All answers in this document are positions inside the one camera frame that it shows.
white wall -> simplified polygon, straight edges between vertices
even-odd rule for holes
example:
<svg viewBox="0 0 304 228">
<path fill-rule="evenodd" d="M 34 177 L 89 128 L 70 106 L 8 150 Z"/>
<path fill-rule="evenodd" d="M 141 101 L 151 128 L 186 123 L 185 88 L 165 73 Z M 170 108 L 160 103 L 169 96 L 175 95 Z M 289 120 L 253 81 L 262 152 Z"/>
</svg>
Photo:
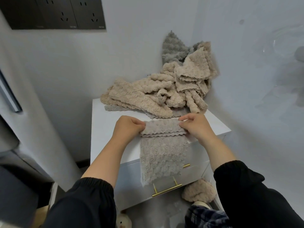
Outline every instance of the white wall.
<svg viewBox="0 0 304 228">
<path fill-rule="evenodd" d="M 304 63 L 293 61 L 288 51 L 299 41 L 304 45 L 303 27 L 277 37 L 276 55 L 269 47 L 272 31 L 303 22 L 303 6 L 304 0 L 208 0 L 196 34 L 212 41 L 221 72 L 206 101 L 233 131 L 228 145 L 302 218 Z"/>
<path fill-rule="evenodd" d="M 190 45 L 198 6 L 198 0 L 102 3 L 105 32 L 12 31 L 5 20 L 0 26 L 76 161 L 90 157 L 92 99 L 117 76 L 136 80 L 159 71 L 162 41 L 170 30 Z"/>
</svg>

black shirt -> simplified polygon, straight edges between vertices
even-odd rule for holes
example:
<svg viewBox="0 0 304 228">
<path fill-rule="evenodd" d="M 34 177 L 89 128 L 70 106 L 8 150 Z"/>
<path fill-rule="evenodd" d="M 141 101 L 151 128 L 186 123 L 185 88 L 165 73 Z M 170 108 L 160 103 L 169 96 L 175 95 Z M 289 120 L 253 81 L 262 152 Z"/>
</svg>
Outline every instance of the black shirt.
<svg viewBox="0 0 304 228">
<path fill-rule="evenodd" d="M 265 178 L 241 161 L 231 161 L 214 172 L 222 206 L 234 228 L 304 227 L 304 221 Z M 104 180 L 78 180 L 53 205 L 43 227 L 115 227 L 116 207 L 112 186 Z"/>
</svg>

pile of towels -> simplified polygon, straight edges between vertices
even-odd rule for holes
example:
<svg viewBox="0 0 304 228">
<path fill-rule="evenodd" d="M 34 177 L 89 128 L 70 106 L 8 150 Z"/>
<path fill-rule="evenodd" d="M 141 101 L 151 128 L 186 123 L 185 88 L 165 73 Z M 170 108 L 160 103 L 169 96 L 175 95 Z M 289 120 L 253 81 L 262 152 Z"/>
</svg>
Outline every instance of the pile of towels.
<svg viewBox="0 0 304 228">
<path fill-rule="evenodd" d="M 139 109 L 150 118 L 178 117 L 187 113 L 187 107 L 192 113 L 205 113 L 208 105 L 203 97 L 217 75 L 210 42 L 187 47 L 171 31 L 163 42 L 162 59 L 160 73 L 133 83 L 117 78 L 100 98 L 105 109 Z"/>
</svg>

gold handle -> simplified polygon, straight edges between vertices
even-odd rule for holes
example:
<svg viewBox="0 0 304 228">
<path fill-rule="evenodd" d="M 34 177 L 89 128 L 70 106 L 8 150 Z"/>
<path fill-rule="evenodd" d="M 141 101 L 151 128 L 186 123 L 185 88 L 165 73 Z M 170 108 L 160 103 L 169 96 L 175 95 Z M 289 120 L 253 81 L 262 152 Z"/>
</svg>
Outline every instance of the gold handle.
<svg viewBox="0 0 304 228">
<path fill-rule="evenodd" d="M 173 186 L 173 187 L 171 187 L 171 188 L 169 188 L 169 189 L 166 189 L 166 190 L 164 190 L 164 191 L 162 191 L 162 192 L 157 192 L 157 189 L 156 189 L 156 187 L 155 187 L 155 185 L 154 185 L 154 183 L 153 183 L 155 194 L 153 194 L 152 197 L 155 197 L 155 196 L 157 196 L 157 195 L 163 194 L 163 193 L 165 193 L 165 192 L 168 192 L 168 191 L 170 191 L 170 190 L 173 190 L 173 189 L 178 188 L 178 187 L 180 187 L 180 186 L 183 185 L 183 184 L 179 184 L 179 185 L 178 185 L 174 177 L 173 177 L 173 180 L 174 180 L 175 186 Z"/>
</svg>

white tabletop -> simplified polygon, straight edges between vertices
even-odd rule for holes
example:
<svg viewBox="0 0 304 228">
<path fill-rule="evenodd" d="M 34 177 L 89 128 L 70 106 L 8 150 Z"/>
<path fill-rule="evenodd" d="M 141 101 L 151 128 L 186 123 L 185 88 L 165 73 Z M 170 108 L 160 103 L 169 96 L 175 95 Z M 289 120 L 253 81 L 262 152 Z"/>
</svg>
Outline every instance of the white tabletop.
<svg viewBox="0 0 304 228">
<path fill-rule="evenodd" d="M 91 134 L 91 163 L 110 140 L 116 121 L 122 115 L 132 116 L 141 121 L 151 119 L 142 111 L 106 111 L 100 99 L 93 100 L 92 134 Z M 231 131 L 224 123 L 207 110 L 205 116 L 216 135 Z M 189 142 L 196 141 L 189 137 Z M 131 164 L 139 161 L 140 137 L 136 137 L 125 149 L 120 164 Z"/>
</svg>

